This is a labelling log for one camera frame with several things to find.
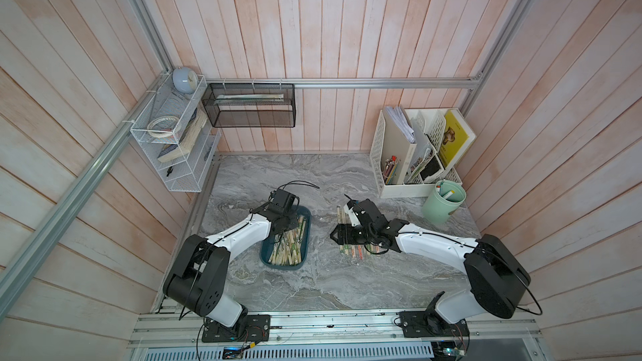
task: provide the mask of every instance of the round clock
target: round clock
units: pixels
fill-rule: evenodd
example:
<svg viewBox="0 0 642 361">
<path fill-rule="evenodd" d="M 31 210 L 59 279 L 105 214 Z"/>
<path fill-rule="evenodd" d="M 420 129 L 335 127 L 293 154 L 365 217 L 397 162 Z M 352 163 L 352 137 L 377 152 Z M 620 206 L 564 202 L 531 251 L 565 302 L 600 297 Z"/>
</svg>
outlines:
<svg viewBox="0 0 642 361">
<path fill-rule="evenodd" d="M 172 73 L 174 87 L 182 93 L 194 93 L 198 86 L 198 76 L 189 67 L 179 67 Z"/>
</svg>

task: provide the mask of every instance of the mounting plate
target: mounting plate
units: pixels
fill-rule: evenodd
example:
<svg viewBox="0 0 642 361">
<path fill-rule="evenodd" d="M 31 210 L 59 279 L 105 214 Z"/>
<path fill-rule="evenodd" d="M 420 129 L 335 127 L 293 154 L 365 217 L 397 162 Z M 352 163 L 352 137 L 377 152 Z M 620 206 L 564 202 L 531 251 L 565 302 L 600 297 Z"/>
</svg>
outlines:
<svg viewBox="0 0 642 361">
<path fill-rule="evenodd" d="M 414 338 L 417 337 L 437 337 L 437 336 L 454 336 L 459 337 L 459 330 L 461 331 L 462 339 L 469 335 L 468 325 L 465 320 L 461 320 L 456 324 L 449 325 L 450 331 L 441 334 L 434 334 L 428 329 L 428 325 L 424 322 L 425 311 L 401 311 L 399 312 L 399 326 L 403 329 L 404 337 Z"/>
<path fill-rule="evenodd" d="M 249 315 L 246 320 L 247 339 L 245 334 L 242 337 L 232 338 L 228 330 L 220 323 L 207 319 L 205 321 L 205 330 L 203 331 L 203 343 L 220 343 L 220 342 L 266 342 L 270 339 L 270 316 L 269 315 Z"/>
</svg>

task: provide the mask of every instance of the robotic arm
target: robotic arm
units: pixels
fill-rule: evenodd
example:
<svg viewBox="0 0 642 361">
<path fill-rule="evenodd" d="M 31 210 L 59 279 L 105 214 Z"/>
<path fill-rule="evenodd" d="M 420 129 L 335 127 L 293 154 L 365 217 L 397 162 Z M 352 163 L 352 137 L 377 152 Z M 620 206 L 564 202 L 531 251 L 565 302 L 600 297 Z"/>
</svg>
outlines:
<svg viewBox="0 0 642 361">
<path fill-rule="evenodd" d="M 246 331 L 247 309 L 223 293 L 228 265 L 253 244 L 296 228 L 295 199 L 299 198 L 276 189 L 268 202 L 229 229 L 204 238 L 188 237 L 163 283 L 165 295 L 216 321 L 223 339 L 238 338 Z M 255 341 L 266 340 L 266 330 Z"/>
<path fill-rule="evenodd" d="M 183 244 L 163 292 L 197 315 L 215 321 L 216 332 L 220 333 L 216 337 L 221 340 L 212 341 L 235 340 L 249 326 L 262 330 L 260 337 L 252 334 L 253 341 L 267 340 L 269 316 L 264 316 L 264 324 L 256 319 L 258 316 L 249 321 L 247 309 L 225 295 L 223 288 L 231 260 L 253 244 L 297 227 L 295 199 L 298 197 L 277 189 L 268 202 L 252 209 L 229 229 L 205 238 L 192 235 Z M 404 324 L 410 326 L 404 329 L 407 337 L 449 335 L 452 325 L 484 312 L 508 319 L 530 283 L 528 273 L 494 236 L 475 240 L 430 231 L 401 219 L 388 221 L 369 199 L 349 199 L 344 211 L 350 224 L 339 224 L 330 234 L 337 244 L 375 244 L 387 251 L 423 255 L 468 276 L 469 286 L 458 292 L 439 293 L 425 312 L 401 312 L 402 323 L 406 318 L 411 324 Z M 467 330 L 463 324 L 458 326 Z"/>
<path fill-rule="evenodd" d="M 421 325 L 415 333 L 450 332 L 451 325 L 484 312 L 504 319 L 513 316 L 530 284 L 530 276 L 499 238 L 455 237 L 401 219 L 388 221 L 369 199 L 361 202 L 348 199 L 343 210 L 350 217 L 350 224 L 339 224 L 330 234 L 337 244 L 375 244 L 388 251 L 423 255 L 468 276 L 468 287 L 445 295 L 439 293 L 420 315 L 420 321 L 416 319 L 418 315 L 407 316 L 415 318 L 415 326 Z M 402 322 L 404 314 L 412 313 L 400 313 Z"/>
</svg>

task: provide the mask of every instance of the wooden wall panel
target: wooden wall panel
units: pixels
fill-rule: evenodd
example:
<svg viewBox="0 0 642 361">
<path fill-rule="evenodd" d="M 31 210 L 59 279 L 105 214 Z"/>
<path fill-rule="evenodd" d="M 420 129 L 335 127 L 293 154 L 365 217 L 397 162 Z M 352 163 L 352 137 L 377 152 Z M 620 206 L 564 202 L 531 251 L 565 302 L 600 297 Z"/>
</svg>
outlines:
<svg viewBox="0 0 642 361">
<path fill-rule="evenodd" d="M 467 116 L 470 212 L 531 274 L 556 360 L 642 352 L 641 3 L 536 0 Z"/>
<path fill-rule="evenodd" d="M 172 60 L 207 77 L 403 78 L 477 73 L 516 0 L 145 1 Z M 294 129 L 225 128 L 220 149 L 366 150 L 384 105 L 459 106 L 467 93 L 301 90 Z"/>
<path fill-rule="evenodd" d="M 0 0 L 0 11 L 4 270 L 161 63 L 128 0 Z M 128 145 L 0 325 L 4 358 L 121 357 L 188 206 Z"/>
</svg>

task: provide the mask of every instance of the gray marble surface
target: gray marble surface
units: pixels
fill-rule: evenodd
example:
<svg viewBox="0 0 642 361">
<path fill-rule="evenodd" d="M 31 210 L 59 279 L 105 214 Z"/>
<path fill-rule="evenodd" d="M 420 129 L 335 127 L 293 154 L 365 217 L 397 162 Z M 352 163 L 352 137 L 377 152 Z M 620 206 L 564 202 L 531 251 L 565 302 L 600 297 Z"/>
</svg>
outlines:
<svg viewBox="0 0 642 361">
<path fill-rule="evenodd" d="M 270 191 L 291 180 L 307 180 L 321 190 L 289 186 L 312 213 L 308 259 L 296 271 L 270 269 L 259 259 L 257 243 L 230 263 L 226 293 L 250 311 L 334 310 L 426 307 L 442 290 L 466 284 L 456 269 L 425 257 L 393 251 L 365 259 L 339 252 L 329 237 L 344 194 L 371 199 L 388 219 L 479 237 L 468 209 L 460 208 L 443 226 L 421 216 L 423 198 L 380 199 L 365 154 L 262 155 L 224 157 L 200 234 L 227 229 L 265 202 Z"/>
</svg>

